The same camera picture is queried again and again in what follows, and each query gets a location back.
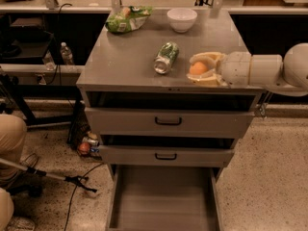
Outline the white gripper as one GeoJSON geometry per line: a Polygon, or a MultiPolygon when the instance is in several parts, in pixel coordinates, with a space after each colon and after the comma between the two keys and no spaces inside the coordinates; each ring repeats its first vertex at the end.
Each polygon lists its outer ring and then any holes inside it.
{"type": "Polygon", "coordinates": [[[220,52],[198,53],[190,58],[190,64],[202,62],[208,68],[216,68],[221,62],[221,76],[210,70],[200,75],[188,74],[187,77],[194,84],[207,88],[226,87],[227,84],[247,86],[251,58],[248,52],[232,52],[226,56],[220,52]]]}

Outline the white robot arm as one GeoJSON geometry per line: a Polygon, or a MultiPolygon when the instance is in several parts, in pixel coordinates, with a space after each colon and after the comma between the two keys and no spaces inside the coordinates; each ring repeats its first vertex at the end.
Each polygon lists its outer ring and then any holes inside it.
{"type": "Polygon", "coordinates": [[[204,52],[190,58],[187,78],[204,87],[261,88],[286,96],[308,94],[308,43],[281,55],[204,52]]]}

